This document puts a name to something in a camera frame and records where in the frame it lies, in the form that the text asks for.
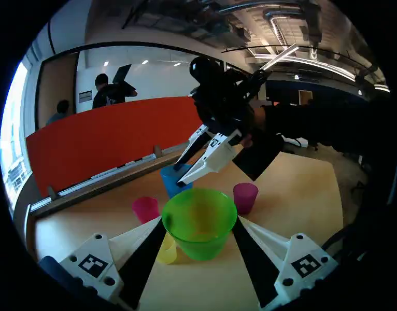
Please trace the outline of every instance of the glass wall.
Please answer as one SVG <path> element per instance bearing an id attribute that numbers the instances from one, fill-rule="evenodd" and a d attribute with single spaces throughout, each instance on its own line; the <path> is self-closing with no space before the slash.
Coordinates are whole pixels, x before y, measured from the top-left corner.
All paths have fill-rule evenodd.
<path id="1" fill-rule="evenodd" d="M 26 76 L 27 69 L 20 63 L 8 91 L 1 125 L 0 165 L 12 208 L 12 204 L 27 177 L 19 137 L 20 107 Z"/>

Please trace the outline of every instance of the yellow plastic cup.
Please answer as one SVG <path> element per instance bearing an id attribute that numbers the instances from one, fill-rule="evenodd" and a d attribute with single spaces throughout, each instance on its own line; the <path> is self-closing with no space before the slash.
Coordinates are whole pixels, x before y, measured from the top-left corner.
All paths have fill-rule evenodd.
<path id="1" fill-rule="evenodd" d="M 177 245 L 168 232 L 165 233 L 163 243 L 157 254 L 157 261 L 164 264 L 173 263 L 177 259 Z"/>

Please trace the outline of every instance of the green plastic cup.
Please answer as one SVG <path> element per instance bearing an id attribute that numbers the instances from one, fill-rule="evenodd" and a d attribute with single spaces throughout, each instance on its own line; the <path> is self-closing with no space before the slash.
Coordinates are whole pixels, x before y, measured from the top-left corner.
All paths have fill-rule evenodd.
<path id="1" fill-rule="evenodd" d="M 164 227 L 193 260 L 215 258 L 223 249 L 237 219 L 234 202 L 224 193 L 193 188 L 164 206 Z"/>

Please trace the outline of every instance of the red wall panel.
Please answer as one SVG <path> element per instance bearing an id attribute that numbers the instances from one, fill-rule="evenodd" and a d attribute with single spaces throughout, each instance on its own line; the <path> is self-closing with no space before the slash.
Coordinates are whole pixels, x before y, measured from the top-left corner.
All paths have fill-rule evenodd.
<path id="1" fill-rule="evenodd" d="M 193 100 L 166 97 L 105 106 L 57 121 L 26 138 L 42 196 L 186 142 L 201 125 Z"/>

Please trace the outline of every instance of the wooden table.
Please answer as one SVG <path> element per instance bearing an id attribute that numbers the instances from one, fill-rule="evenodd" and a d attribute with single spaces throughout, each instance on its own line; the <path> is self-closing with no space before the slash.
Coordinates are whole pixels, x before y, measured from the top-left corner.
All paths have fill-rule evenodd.
<path id="1" fill-rule="evenodd" d="M 194 187 L 233 196 L 233 186 L 249 178 L 233 163 L 208 174 Z M 284 237 L 303 232 L 317 244 L 343 227 L 338 184 L 328 162 L 280 153 L 258 178 L 250 221 Z M 154 196 L 162 209 L 168 200 L 158 171 L 59 211 L 36 223 L 38 258 L 61 261 L 94 232 L 112 238 L 139 225 L 131 210 L 140 196 Z M 156 262 L 140 300 L 140 310 L 257 310 L 258 299 L 231 234 L 214 260 L 194 262 L 178 249 L 175 264 Z"/>

